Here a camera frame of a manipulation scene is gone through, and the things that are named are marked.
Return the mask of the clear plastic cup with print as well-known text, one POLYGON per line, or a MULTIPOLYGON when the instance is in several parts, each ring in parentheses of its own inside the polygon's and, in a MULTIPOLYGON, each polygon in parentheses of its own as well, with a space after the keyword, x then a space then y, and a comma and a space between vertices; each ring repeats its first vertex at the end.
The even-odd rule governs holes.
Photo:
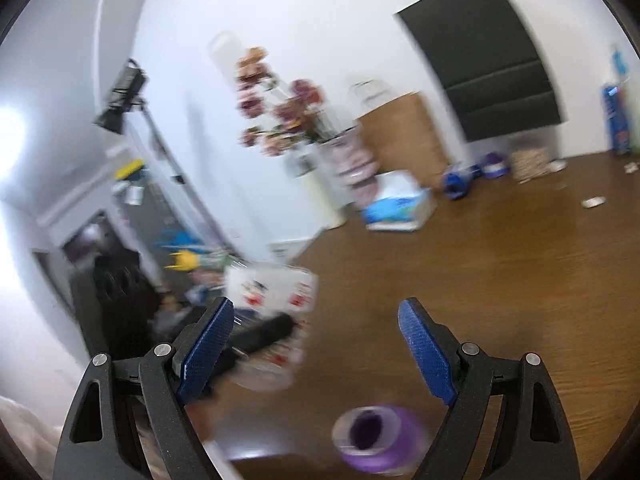
POLYGON ((235 263, 224 274, 224 292, 234 307, 228 340, 234 382, 254 392, 292 385, 305 356, 319 281, 299 266, 235 263))

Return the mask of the purple white cup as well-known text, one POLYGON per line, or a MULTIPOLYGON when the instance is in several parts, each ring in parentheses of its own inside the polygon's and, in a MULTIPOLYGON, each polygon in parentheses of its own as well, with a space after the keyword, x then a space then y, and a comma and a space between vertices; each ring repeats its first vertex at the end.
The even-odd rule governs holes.
POLYGON ((362 406, 344 413, 334 422, 332 442, 352 468, 391 477, 415 470, 430 446, 420 422, 395 405, 362 406))

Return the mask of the dark blue cup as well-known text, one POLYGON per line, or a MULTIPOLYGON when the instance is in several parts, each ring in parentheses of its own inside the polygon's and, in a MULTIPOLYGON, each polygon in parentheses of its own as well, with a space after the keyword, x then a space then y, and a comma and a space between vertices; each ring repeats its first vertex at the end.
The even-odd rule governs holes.
POLYGON ((442 192, 450 200, 461 200, 470 192, 471 184, 482 175, 477 165, 462 162, 451 165, 442 176, 442 192))

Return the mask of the small purple cup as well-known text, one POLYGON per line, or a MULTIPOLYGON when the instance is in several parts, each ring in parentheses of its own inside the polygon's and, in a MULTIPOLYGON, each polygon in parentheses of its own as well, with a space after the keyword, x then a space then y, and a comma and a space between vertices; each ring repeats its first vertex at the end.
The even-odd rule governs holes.
POLYGON ((497 152, 485 155, 480 164, 482 174, 486 179, 497 179, 509 173, 509 165, 506 159, 497 152))

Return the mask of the grey refrigerator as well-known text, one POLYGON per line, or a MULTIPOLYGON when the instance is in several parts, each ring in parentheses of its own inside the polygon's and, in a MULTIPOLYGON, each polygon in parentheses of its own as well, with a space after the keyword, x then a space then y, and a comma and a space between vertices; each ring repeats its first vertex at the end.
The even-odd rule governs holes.
POLYGON ((138 243, 154 262, 158 278, 175 290, 193 286, 188 271, 169 269, 172 265, 170 254, 202 241, 181 222, 143 160, 137 158, 126 162, 116 170, 115 179, 113 193, 120 211, 138 243))

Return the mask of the yellow blue toy pile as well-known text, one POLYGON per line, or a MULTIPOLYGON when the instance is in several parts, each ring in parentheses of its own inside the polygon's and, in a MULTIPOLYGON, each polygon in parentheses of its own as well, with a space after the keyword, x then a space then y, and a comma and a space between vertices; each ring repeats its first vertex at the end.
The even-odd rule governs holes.
POLYGON ((209 253, 208 248, 186 230, 164 229, 154 245, 168 252, 170 261, 164 268, 176 272, 196 270, 202 265, 201 256, 209 253))

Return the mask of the blue white tissue box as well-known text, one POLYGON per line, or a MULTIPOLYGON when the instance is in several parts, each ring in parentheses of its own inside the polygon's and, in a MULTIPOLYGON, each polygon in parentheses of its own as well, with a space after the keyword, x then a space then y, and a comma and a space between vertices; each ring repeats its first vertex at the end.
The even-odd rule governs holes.
POLYGON ((430 188, 422 188, 406 170, 376 176, 374 201, 360 212, 369 231, 419 231, 434 214, 437 203, 430 188))

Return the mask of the woven beige basket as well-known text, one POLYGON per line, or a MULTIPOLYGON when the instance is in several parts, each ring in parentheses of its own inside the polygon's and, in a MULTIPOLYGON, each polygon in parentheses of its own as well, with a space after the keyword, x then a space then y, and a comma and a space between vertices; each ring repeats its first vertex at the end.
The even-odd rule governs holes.
POLYGON ((512 151, 509 162, 512 177, 524 182, 548 174, 551 155, 545 146, 526 146, 512 151))

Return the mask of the patterned pink vase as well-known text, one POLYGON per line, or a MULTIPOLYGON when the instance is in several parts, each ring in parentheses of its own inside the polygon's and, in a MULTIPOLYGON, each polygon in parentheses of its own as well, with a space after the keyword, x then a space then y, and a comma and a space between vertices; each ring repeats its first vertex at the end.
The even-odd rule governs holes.
POLYGON ((369 207, 378 194, 376 175, 380 164, 363 143, 361 125, 352 126, 321 143, 319 150, 334 177, 349 192, 355 207, 359 210, 369 207))

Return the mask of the brown paper bag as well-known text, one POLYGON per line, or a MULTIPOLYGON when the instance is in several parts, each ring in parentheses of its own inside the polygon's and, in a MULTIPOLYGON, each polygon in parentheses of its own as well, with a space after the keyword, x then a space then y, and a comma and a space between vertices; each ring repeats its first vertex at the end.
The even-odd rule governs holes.
POLYGON ((398 94, 379 79, 357 82, 352 93, 364 109, 362 140, 381 168, 407 170, 424 188, 442 192, 450 160, 422 94, 398 94))

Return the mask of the cream cylinder vase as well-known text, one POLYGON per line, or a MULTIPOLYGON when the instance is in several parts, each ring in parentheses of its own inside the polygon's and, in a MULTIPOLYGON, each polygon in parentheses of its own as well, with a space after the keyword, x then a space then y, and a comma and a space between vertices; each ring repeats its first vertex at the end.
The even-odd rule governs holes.
POLYGON ((295 180, 305 190, 314 212, 322 221, 323 229, 334 230, 344 226, 346 218, 335 205, 314 161, 301 148, 294 146, 288 151, 286 163, 295 180))

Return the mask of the black light stand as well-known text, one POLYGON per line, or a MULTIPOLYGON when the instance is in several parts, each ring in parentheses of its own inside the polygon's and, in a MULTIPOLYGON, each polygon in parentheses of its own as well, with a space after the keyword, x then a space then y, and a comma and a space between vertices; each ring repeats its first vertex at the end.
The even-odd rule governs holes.
POLYGON ((116 134, 116 136, 126 136, 127 116, 141 115, 149 130, 150 150, 154 153, 153 158, 157 162, 166 162, 170 168, 169 179, 180 188, 183 195, 186 196, 186 201, 204 222, 209 237, 216 240, 220 247, 227 249, 232 255, 239 255, 201 200, 198 192, 195 191, 192 182, 181 168, 175 155, 171 153, 171 149, 157 127, 148 101, 143 95, 148 80, 148 75, 142 70, 140 64, 133 58, 128 58, 115 83, 107 91, 104 107, 96 115, 93 123, 107 132, 116 134))

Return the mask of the pink artificial flower bouquet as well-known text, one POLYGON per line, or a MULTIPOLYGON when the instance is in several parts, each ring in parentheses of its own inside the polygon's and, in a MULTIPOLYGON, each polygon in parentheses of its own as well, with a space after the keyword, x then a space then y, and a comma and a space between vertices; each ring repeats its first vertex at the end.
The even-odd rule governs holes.
POLYGON ((262 47, 249 48, 235 64, 236 108, 247 120, 240 144, 277 157, 335 138, 320 87, 309 79, 283 80, 267 55, 262 47))

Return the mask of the clear bottle blue cap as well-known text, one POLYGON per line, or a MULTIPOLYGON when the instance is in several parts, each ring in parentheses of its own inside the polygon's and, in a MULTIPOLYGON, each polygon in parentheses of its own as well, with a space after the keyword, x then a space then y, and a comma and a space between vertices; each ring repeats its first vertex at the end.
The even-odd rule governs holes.
POLYGON ((613 44, 611 50, 614 73, 616 75, 618 84, 620 86, 623 86, 629 80, 629 68, 623 57, 623 53, 620 50, 620 47, 617 44, 613 44))

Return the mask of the black paper bag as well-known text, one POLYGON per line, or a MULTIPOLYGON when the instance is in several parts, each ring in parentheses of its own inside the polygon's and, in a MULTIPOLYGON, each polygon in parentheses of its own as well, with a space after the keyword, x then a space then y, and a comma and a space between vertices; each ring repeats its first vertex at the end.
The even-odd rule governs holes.
POLYGON ((465 140, 559 125, 544 61, 510 0, 419 0, 398 12, 465 140))

